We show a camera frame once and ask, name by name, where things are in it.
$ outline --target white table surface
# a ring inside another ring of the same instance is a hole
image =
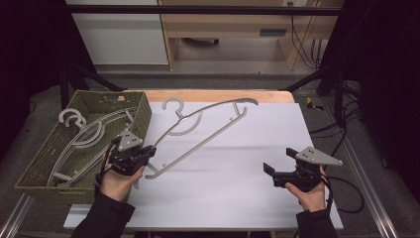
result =
[[[187,102],[182,114],[209,104]],[[128,202],[136,210],[128,229],[250,231],[297,227],[295,215],[302,211],[301,206],[287,189],[273,186],[272,178],[263,172],[263,163],[278,172],[293,172],[295,161],[285,155],[286,148],[301,151],[312,146],[299,105],[238,105],[240,110],[248,107],[245,118],[161,176],[142,178],[140,189],[132,189]],[[161,103],[152,102],[151,107],[153,116],[145,145],[154,144],[178,120],[174,113],[177,103],[169,102],[166,110],[161,109]],[[232,104],[205,111],[196,130],[165,138],[150,162],[157,168],[169,164],[231,117],[236,118]],[[89,207],[73,205],[64,227],[76,227]],[[336,229],[342,229],[335,204],[331,217]]]

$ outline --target hanger hook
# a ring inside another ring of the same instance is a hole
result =
[[[167,99],[165,99],[165,100],[164,100],[164,102],[162,103],[161,108],[162,108],[163,110],[166,110],[166,104],[167,104],[167,102],[172,101],[172,100],[175,100],[175,101],[177,101],[177,102],[179,103],[179,107],[178,107],[178,109],[175,111],[175,113],[176,113],[176,115],[179,117],[179,119],[183,118],[183,115],[182,115],[182,113],[181,113],[181,111],[182,111],[182,109],[183,109],[183,101],[182,101],[182,99],[181,99],[180,97],[177,97],[177,96],[171,96],[171,97],[168,97],[168,98],[167,98]]]

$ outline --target table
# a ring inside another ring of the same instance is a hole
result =
[[[211,104],[209,101],[239,97],[252,97],[260,105],[241,105],[240,111],[245,106],[249,110],[237,124],[158,178],[142,178],[140,189],[132,189],[129,196],[128,202],[137,209],[126,226],[127,230],[268,231],[297,227],[295,214],[301,211],[301,207],[296,198],[286,189],[274,187],[272,179],[263,172],[263,162],[279,171],[294,171],[295,162],[285,155],[285,148],[301,151],[312,146],[299,105],[293,103],[289,92],[147,90],[146,93],[153,110],[146,144],[155,141],[173,124],[174,121],[167,117],[177,119],[174,113],[163,111],[157,103],[169,95],[184,99],[187,102],[185,111]],[[168,109],[176,108],[177,105],[172,104],[168,104]],[[167,139],[166,143],[162,142],[151,163],[162,165],[167,163],[166,160],[173,160],[169,158],[176,158],[178,151],[190,148],[192,142],[196,143],[197,138],[213,127],[212,124],[219,127],[222,115],[224,117],[228,110],[233,111],[230,104],[217,110],[220,113],[203,113],[200,125],[205,125],[205,129],[197,127],[198,134],[192,139],[182,136],[174,138],[177,141]],[[89,207],[73,205],[64,227],[72,229],[77,226]],[[331,217],[337,229],[343,228],[334,205]]]

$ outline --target basket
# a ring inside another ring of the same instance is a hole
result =
[[[145,138],[152,118],[152,110],[146,94],[141,91],[130,92],[93,92],[77,90],[70,100],[67,109],[80,112],[86,119],[86,125],[103,116],[131,107],[137,107],[130,129],[139,138]],[[78,134],[79,128],[71,123],[65,127],[58,122],[49,136],[26,168],[15,185],[33,198],[54,204],[91,204],[94,200],[94,178],[100,170],[101,163],[87,172],[73,186],[62,187],[48,185],[53,167],[66,146]],[[60,174],[72,177],[92,158],[99,155],[112,139],[120,134],[131,123],[128,117],[115,120],[105,126],[103,136],[91,147],[76,149],[63,164]]]

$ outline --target cabinet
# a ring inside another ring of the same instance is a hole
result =
[[[67,4],[157,5],[154,0],[66,0]],[[72,14],[92,61],[168,64],[159,14]]]
[[[286,0],[159,0],[160,5],[262,6],[281,7]],[[307,0],[306,7],[340,7],[343,0]],[[287,65],[294,69],[298,50],[291,39],[290,16],[265,15],[161,15],[169,64],[173,64],[179,38],[278,38]],[[329,39],[337,17],[293,17],[296,35],[301,41]]]

